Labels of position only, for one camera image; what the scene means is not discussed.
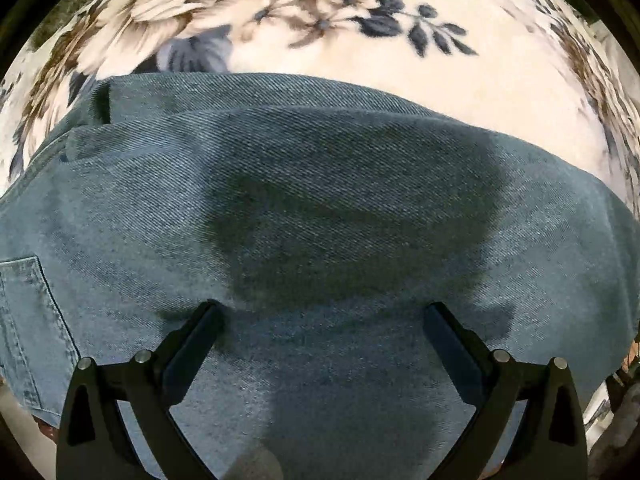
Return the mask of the blue denim pants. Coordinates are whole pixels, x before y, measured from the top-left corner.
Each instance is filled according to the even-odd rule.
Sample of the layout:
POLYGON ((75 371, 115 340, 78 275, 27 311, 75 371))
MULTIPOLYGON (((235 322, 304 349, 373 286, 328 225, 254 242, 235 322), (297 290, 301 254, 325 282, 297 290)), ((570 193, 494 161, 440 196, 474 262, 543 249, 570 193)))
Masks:
POLYGON ((217 474, 422 479, 462 403, 421 327, 566 359, 578 398, 639 319, 639 225, 599 179, 397 96, 302 76, 137 74, 72 107, 1 200, 1 374, 57 425, 83 356, 227 325, 179 425, 217 474))

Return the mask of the floral bed cover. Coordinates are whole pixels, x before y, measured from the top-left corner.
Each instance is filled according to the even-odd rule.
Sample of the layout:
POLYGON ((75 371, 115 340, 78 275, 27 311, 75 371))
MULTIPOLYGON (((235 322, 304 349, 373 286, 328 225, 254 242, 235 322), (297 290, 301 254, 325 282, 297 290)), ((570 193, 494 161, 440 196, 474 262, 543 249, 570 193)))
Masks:
POLYGON ((1 79, 8 188, 97 82, 279 73, 396 94, 510 134, 639 205, 639 78, 568 0, 62 0, 1 79))

